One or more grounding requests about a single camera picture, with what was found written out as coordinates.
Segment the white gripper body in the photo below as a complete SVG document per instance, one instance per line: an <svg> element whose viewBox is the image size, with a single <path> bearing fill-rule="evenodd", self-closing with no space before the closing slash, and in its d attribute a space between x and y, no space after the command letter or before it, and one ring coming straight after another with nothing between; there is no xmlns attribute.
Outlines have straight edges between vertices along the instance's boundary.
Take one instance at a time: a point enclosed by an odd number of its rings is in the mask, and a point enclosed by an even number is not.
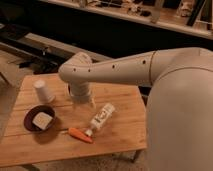
<svg viewBox="0 0 213 171"><path fill-rule="evenodd" d="M92 108L96 108L94 98L92 96L92 90L90 84L73 83L68 85L69 95L74 103L86 104L88 103Z"/></svg>

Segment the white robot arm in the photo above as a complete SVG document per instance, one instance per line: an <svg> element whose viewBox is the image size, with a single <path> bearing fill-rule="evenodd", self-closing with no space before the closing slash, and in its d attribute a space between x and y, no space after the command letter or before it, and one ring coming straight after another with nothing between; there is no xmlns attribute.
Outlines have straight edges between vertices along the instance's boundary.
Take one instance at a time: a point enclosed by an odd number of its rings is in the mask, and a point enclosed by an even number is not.
<svg viewBox="0 0 213 171"><path fill-rule="evenodd" d="M213 171L213 51L156 50L97 63L78 52L58 73L74 99L88 98L91 82L149 87L149 171Z"/></svg>

